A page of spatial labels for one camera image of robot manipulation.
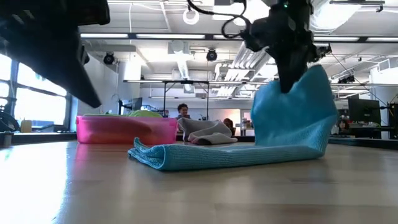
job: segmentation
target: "plastic bin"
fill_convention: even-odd
[[[125,116],[77,116],[77,140],[83,144],[133,144],[139,137],[146,145],[173,144],[175,118]]]

